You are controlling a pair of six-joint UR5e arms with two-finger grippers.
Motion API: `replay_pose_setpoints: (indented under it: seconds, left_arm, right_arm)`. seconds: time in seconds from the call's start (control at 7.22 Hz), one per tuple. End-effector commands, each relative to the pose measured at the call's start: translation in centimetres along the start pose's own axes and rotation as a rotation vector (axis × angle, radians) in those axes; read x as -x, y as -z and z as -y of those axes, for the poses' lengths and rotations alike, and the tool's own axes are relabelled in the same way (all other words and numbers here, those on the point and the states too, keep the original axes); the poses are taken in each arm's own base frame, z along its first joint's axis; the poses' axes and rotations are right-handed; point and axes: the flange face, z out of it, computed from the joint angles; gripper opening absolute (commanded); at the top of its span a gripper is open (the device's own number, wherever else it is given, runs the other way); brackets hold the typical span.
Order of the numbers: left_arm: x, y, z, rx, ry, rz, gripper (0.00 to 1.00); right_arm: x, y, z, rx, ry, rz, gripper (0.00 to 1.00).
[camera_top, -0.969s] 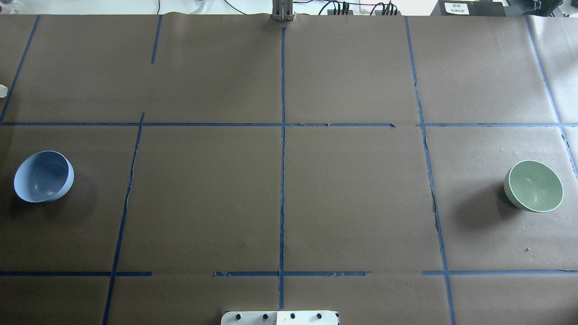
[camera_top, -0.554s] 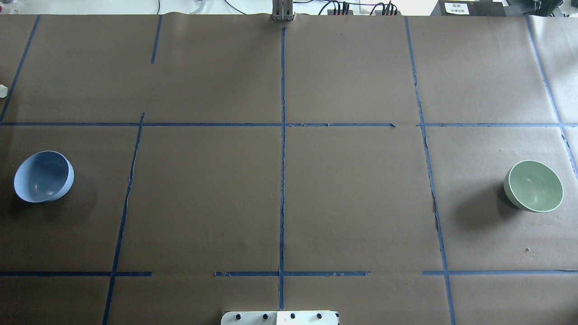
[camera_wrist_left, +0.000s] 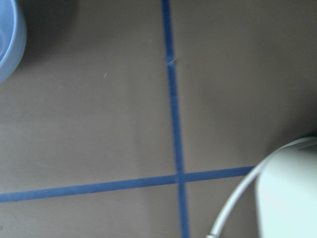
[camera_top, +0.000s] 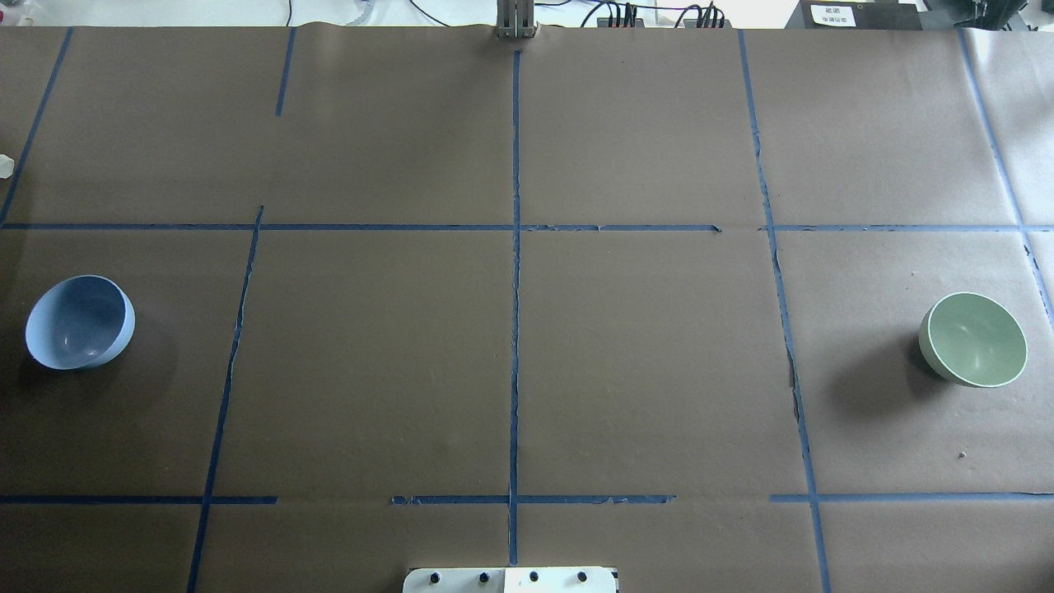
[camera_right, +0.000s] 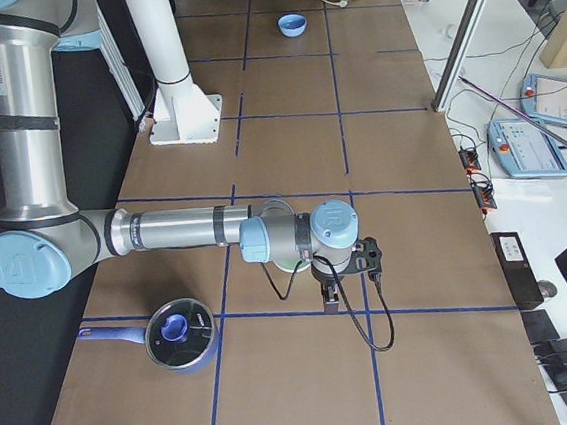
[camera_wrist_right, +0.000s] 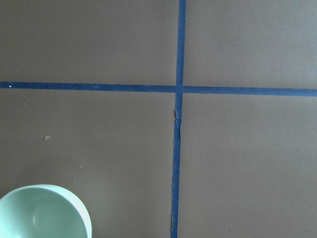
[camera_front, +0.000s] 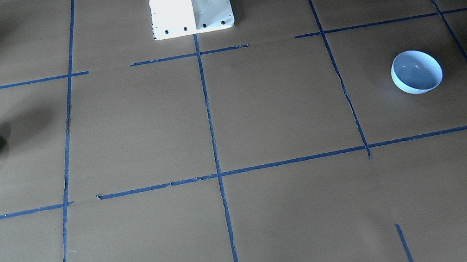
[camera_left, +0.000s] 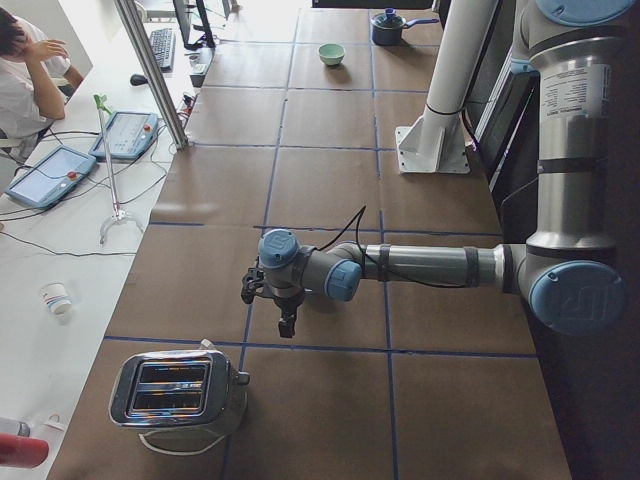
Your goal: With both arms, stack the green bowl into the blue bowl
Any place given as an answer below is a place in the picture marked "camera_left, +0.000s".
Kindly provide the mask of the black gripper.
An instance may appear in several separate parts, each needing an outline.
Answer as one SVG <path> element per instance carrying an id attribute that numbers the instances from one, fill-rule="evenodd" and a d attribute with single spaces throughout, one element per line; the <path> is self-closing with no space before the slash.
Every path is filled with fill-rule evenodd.
<path id="1" fill-rule="evenodd" d="M 295 320 L 298 307 L 303 303 L 303 291 L 296 290 L 293 295 L 287 297 L 276 296 L 274 302 L 281 311 L 278 321 L 279 335 L 281 338 L 291 339 L 295 336 Z"/>

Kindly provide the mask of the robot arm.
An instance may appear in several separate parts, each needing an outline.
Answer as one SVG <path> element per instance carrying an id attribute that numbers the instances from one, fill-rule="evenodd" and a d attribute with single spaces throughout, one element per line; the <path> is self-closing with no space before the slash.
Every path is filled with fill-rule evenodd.
<path id="1" fill-rule="evenodd" d="M 509 66 L 539 78 L 537 228 L 522 244 L 363 246 L 322 251 L 286 229 L 265 233 L 241 297 L 280 308 L 281 336 L 295 333 L 307 292 L 353 298 L 363 279 L 440 288 L 493 285 L 524 298 L 556 332 L 585 335 L 618 320 L 625 285 L 603 227 L 611 63 L 625 39 L 628 1 L 520 1 Z"/>

